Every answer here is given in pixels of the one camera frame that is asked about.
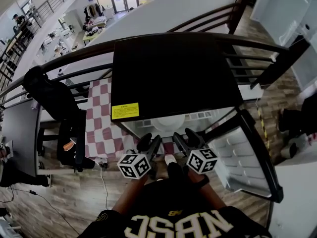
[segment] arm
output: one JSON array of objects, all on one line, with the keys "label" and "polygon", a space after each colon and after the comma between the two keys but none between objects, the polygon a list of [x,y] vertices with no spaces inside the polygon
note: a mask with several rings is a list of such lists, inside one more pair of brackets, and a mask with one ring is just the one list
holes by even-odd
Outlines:
[{"label": "arm", "polygon": [[147,180],[148,175],[143,176],[139,180],[131,180],[112,210],[122,215],[126,215],[133,205],[135,199],[140,194]]},{"label": "arm", "polygon": [[[188,177],[193,183],[200,182],[204,179],[203,175],[199,175],[193,170],[189,169]],[[215,209],[218,210],[222,207],[226,207],[225,203],[212,189],[210,184],[206,184],[199,189],[200,194],[206,199],[206,201]]]}]

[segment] pink and white checkered fabric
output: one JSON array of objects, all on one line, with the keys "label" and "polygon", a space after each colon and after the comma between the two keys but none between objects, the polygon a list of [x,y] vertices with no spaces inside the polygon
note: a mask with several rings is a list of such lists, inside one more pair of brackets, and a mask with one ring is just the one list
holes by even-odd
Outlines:
[{"label": "pink and white checkered fabric", "polygon": [[[118,159],[136,149],[137,140],[110,121],[111,78],[90,83],[86,116],[86,157]],[[158,154],[180,152],[172,138],[163,138]]]}]

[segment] metal railing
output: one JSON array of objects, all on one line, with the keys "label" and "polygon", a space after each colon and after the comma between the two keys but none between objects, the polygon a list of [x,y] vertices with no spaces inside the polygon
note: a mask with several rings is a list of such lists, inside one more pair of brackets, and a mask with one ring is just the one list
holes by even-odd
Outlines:
[{"label": "metal railing", "polygon": [[37,10],[39,17],[43,21],[46,21],[63,2],[65,0],[47,0]]},{"label": "metal railing", "polygon": [[[234,78],[236,79],[237,84],[248,84],[251,87],[254,87],[256,84],[259,84],[263,87],[268,87],[270,84],[275,82],[285,71],[287,71],[290,66],[306,51],[306,49],[310,46],[310,44],[301,36],[299,36],[299,40],[295,40],[293,45],[290,48],[286,48],[280,45],[276,45],[273,43],[264,43],[256,40],[252,40],[246,37],[242,36],[236,36],[231,34],[216,34],[216,33],[161,33],[161,34],[151,34],[151,35],[144,35],[144,36],[154,36],[154,35],[199,35],[203,34],[208,40],[210,38],[211,41],[216,41],[217,45],[219,46],[219,49],[222,51],[223,56],[231,60],[232,62],[228,62],[229,67],[233,73]],[[139,36],[133,36],[133,37],[126,37],[122,39],[112,40],[104,43],[99,43],[93,46],[86,47],[84,49],[77,50],[72,53],[68,53],[62,57],[56,58],[44,65],[41,66],[43,73],[47,73],[49,71],[52,71],[54,69],[60,68],[64,65],[77,62],[80,60],[88,59],[91,57],[95,57],[98,55],[103,55],[107,53],[114,52],[114,45],[117,41],[121,40],[127,40],[131,38],[138,38]],[[240,55],[240,54],[233,54],[231,52],[233,46],[241,46],[241,47],[249,47],[249,48],[256,48],[256,49],[262,49],[266,51],[272,51],[277,52],[279,55],[276,57],[276,61],[273,61],[271,58],[267,57],[259,57],[259,56],[246,56],[246,55]],[[232,65],[234,64],[234,61],[243,61],[243,60],[262,60],[262,61],[270,61],[271,64],[267,67],[259,67],[259,66],[247,66],[247,65]],[[80,71],[76,71],[70,74],[63,75],[59,78],[56,78],[54,80],[61,81],[64,79],[69,79],[72,77],[76,77],[79,75],[84,75],[87,73],[100,71],[104,69],[112,69],[112,63],[104,64]],[[262,74],[259,75],[252,75],[252,74],[246,74],[242,75],[241,71],[263,71]],[[19,87],[23,83],[23,78],[21,77],[18,80],[14,81],[12,84],[10,84],[8,87],[6,87],[3,91],[0,92],[0,99],[3,99],[7,93],[11,92],[15,88]],[[247,79],[248,82],[240,82],[240,79]],[[69,86],[71,89],[88,86],[90,81],[78,83],[75,85]],[[22,95],[25,95],[27,92],[23,91],[6,101],[2,101],[0,103],[0,108],[5,109],[3,106],[4,104],[8,103],[9,101],[12,101]],[[78,93],[76,96],[84,95],[86,92]]]},{"label": "metal railing", "polygon": [[206,12],[175,26],[170,29],[169,32],[207,32],[218,26],[227,24],[229,34],[234,34],[248,1],[249,0],[236,0],[234,3]]},{"label": "metal railing", "polygon": [[34,35],[42,27],[47,18],[54,13],[54,11],[65,0],[47,0],[38,9],[34,10],[25,18],[15,33],[11,41],[7,44],[3,54],[0,56],[0,91],[7,87],[12,81],[12,77],[18,64],[31,43]]}]

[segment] black t-shirt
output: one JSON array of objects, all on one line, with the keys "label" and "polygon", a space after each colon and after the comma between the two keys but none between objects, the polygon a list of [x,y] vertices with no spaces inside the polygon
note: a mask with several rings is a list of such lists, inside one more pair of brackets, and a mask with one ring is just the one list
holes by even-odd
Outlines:
[{"label": "black t-shirt", "polygon": [[192,187],[169,179],[150,183],[128,216],[102,211],[79,238],[270,238],[234,207],[214,210]]}]

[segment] chair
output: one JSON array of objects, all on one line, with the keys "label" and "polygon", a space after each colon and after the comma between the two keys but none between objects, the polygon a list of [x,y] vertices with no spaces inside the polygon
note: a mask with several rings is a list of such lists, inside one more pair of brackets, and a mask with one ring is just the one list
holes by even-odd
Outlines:
[{"label": "chair", "polygon": [[[57,158],[63,165],[74,166],[80,172],[83,168],[93,168],[95,162],[85,158],[86,111],[78,108],[68,87],[61,82],[49,80],[40,66],[25,74],[23,86],[54,120],[61,122],[58,136],[44,136],[44,129],[40,129],[38,151],[41,152],[43,141],[57,138]],[[71,137],[77,138],[76,147],[65,151],[63,146],[69,143]]]}]

